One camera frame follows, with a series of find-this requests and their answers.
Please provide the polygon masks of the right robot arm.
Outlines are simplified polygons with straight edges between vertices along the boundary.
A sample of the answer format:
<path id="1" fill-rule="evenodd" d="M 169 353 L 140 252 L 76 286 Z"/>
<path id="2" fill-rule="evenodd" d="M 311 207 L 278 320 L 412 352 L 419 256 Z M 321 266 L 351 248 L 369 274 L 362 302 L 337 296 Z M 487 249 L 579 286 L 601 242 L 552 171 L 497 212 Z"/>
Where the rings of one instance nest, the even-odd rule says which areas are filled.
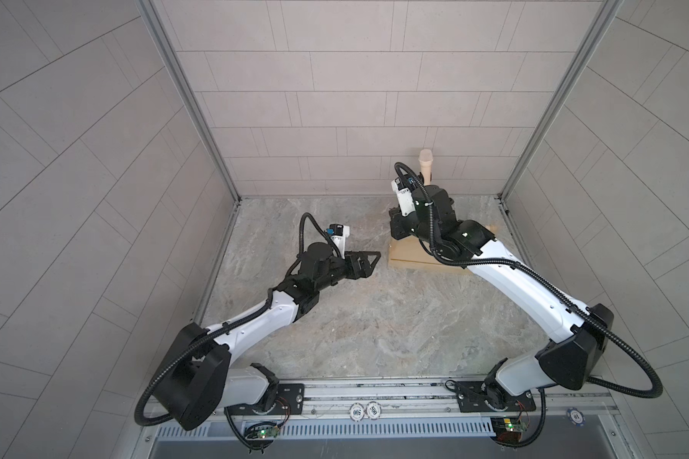
<path id="1" fill-rule="evenodd" d="M 490 395 L 518 396 L 533 388 L 578 390 L 609 342 L 612 313 L 601 305 L 575 301 L 511 254 L 482 224 L 459 220 L 448 193 L 435 185 L 397 178 L 398 205 L 389 212 L 396 240 L 416 239 L 436 262 L 467 269 L 510 298 L 547 334 L 537 351 L 497 363 L 483 389 Z"/>

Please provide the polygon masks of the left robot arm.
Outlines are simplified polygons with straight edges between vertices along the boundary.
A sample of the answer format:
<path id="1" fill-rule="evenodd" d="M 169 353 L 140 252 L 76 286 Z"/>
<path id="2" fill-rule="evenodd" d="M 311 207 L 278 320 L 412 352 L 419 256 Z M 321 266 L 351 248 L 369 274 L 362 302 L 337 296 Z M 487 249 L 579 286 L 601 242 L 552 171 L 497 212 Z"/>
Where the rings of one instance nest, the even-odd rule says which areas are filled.
<path id="1" fill-rule="evenodd" d="M 248 311 L 207 328 L 195 323 L 176 336 L 134 410 L 139 426 L 175 421 L 194 430 L 218 409 L 248 405 L 258 412 L 276 403 L 278 377 L 259 363 L 233 363 L 277 330 L 308 314 L 322 290 L 344 279 L 368 278 L 380 252 L 343 252 L 313 243 L 298 255 L 279 285 Z"/>

